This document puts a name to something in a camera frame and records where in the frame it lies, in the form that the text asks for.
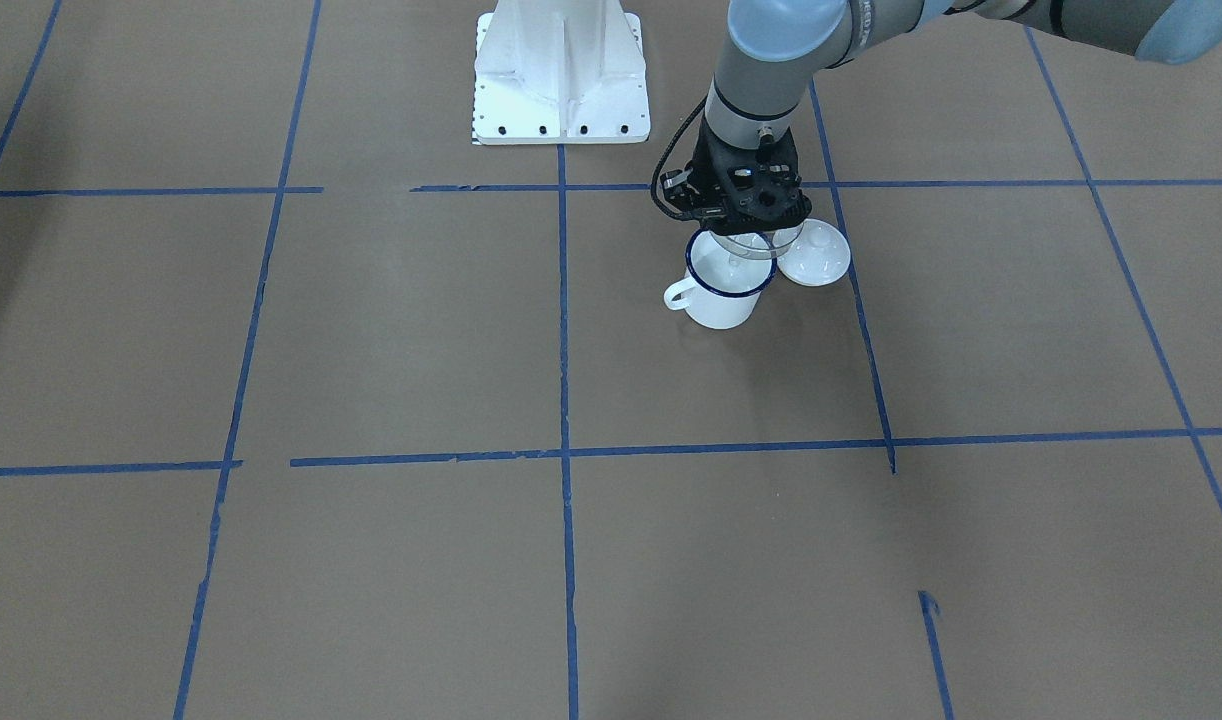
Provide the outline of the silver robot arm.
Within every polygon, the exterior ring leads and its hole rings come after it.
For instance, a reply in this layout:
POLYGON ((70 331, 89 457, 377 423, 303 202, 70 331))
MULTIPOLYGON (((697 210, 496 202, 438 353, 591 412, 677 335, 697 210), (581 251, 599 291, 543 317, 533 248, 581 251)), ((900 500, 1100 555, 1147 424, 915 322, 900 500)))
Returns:
POLYGON ((704 126, 739 149, 780 141, 820 70, 957 13, 1152 64, 1187 64, 1222 42, 1222 1, 733 1, 704 126))

